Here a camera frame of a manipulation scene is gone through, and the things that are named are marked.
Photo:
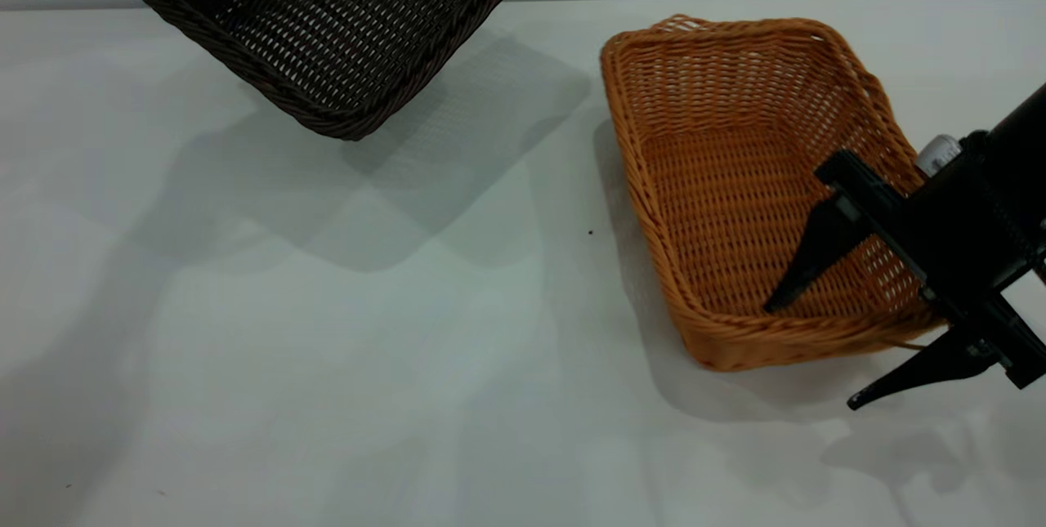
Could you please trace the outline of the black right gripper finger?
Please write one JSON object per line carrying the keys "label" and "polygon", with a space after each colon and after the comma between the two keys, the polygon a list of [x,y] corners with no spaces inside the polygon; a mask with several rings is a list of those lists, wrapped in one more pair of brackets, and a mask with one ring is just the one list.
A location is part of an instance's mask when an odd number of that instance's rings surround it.
{"label": "black right gripper finger", "polygon": [[1000,356],[987,340],[968,328],[949,328],[900,367],[852,394],[847,407],[856,411],[920,386],[978,377],[999,362]]}
{"label": "black right gripper finger", "polygon": [[784,277],[763,304],[766,312],[784,310],[834,264],[870,236],[870,224],[848,197],[829,197],[808,214],[808,226],[784,271]]}

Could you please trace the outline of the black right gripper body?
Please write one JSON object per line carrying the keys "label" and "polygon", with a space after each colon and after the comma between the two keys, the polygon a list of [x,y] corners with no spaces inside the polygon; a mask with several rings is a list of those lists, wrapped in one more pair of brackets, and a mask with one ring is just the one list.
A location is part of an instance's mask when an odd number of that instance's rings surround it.
{"label": "black right gripper body", "polygon": [[1044,244],[1032,240],[984,171],[979,135],[908,196],[840,150],[816,170],[833,197],[848,197],[870,224],[870,235],[919,279],[922,299],[949,328],[987,340],[1017,388],[1044,375],[1044,342],[1004,297],[1024,274],[1044,273]]}

